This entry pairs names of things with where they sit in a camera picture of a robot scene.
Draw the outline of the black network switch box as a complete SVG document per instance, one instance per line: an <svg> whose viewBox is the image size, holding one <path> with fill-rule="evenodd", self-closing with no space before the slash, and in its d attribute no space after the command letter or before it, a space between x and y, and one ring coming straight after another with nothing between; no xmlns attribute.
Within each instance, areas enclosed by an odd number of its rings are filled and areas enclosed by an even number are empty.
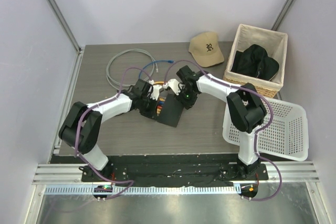
<svg viewBox="0 0 336 224"><path fill-rule="evenodd" d="M183 109L182 103L175 98L175 95L168 94L156 121L171 127L177 127Z"/></svg>

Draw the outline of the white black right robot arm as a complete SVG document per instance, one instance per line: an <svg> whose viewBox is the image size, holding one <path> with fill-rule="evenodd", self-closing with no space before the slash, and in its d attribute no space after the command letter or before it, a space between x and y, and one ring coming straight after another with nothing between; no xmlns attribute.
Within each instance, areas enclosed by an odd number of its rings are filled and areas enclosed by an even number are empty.
<svg viewBox="0 0 336 224"><path fill-rule="evenodd" d="M192 108L201 93L210 94L226 103L228 116L239 130L237 174L242 179L250 179L260 165L256 147L257 132L267 114L255 87L248 83L232 88L230 84L210 74L192 71L189 66L182 67L176 74L181 81L177 85L175 97L185 109Z"/></svg>

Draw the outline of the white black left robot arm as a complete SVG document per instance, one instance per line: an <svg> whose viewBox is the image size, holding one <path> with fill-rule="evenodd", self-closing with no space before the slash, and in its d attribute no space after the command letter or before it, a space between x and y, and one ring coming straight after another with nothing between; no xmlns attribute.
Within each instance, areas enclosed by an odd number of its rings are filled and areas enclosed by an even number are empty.
<svg viewBox="0 0 336 224"><path fill-rule="evenodd" d="M147 118L154 118L161 84L139 79L127 90L96 103L76 102L70 108L59 132L59 138L75 150L94 170L98 180L105 182L112 174L108 157L98 146L101 124L132 110Z"/></svg>

